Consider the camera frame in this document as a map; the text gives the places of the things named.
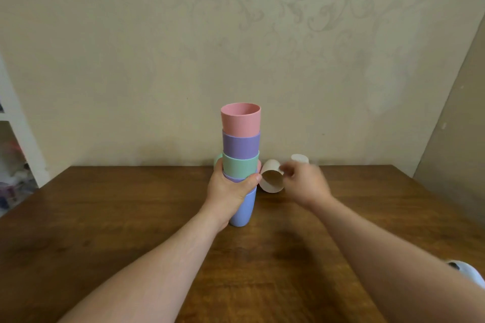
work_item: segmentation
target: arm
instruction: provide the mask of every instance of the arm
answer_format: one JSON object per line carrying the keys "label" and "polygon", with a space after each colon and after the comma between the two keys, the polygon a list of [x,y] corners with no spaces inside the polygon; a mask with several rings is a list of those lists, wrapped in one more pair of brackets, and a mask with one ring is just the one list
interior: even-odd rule
{"label": "arm", "polygon": [[222,160],[201,210],[164,243],[111,277],[60,323],[173,322],[217,232],[227,226],[261,175],[233,183]]}
{"label": "arm", "polygon": [[485,321],[485,290],[338,202],[318,167],[290,162],[281,169],[289,195],[326,226],[388,321]]}

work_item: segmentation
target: wood grain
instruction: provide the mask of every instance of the wood grain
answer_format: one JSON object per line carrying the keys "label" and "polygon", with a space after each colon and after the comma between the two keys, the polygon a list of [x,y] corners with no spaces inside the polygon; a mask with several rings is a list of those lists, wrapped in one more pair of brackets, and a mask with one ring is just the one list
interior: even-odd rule
{"label": "wood grain", "polygon": [[[484,232],[396,168],[322,169],[334,195],[362,216],[485,272]],[[0,321],[57,321],[187,222],[211,172],[71,167],[60,174],[0,218]],[[382,320],[314,216],[284,192],[258,189],[256,200],[246,227],[217,236],[179,322]]]}

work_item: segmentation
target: person's right hand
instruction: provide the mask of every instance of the person's right hand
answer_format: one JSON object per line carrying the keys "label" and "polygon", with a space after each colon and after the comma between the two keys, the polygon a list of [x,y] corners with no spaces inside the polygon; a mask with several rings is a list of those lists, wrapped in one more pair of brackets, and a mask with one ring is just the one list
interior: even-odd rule
{"label": "person's right hand", "polygon": [[279,169],[283,172],[286,193],[303,208],[313,210],[316,204],[333,198],[318,166],[288,161]]}

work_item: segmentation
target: blurred hand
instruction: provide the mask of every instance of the blurred hand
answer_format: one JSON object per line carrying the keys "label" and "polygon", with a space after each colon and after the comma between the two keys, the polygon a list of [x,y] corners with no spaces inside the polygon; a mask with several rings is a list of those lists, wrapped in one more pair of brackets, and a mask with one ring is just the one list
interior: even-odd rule
{"label": "blurred hand", "polygon": [[332,194],[324,174],[318,166],[288,161],[279,168],[283,174],[286,193],[307,210],[331,200]]}
{"label": "blurred hand", "polygon": [[250,193],[261,180],[260,174],[252,174],[240,183],[234,183],[226,179],[222,173],[222,158],[220,158],[210,177],[207,186],[207,198],[201,211],[208,212],[214,217],[219,226],[219,231],[225,228],[232,216],[237,212],[244,201],[244,197]]}

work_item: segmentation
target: brown wooden tabletop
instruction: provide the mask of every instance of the brown wooden tabletop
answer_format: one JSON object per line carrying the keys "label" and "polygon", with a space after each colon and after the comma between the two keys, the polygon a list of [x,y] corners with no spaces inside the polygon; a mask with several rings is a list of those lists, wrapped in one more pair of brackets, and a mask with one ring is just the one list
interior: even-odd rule
{"label": "brown wooden tabletop", "polygon": [[[482,229],[395,167],[322,169],[333,194],[362,216],[485,272]],[[187,222],[211,173],[210,167],[71,167],[60,174],[0,218],[0,321],[57,321]],[[381,320],[318,220],[284,191],[259,188],[251,221],[216,237],[178,318]]]}

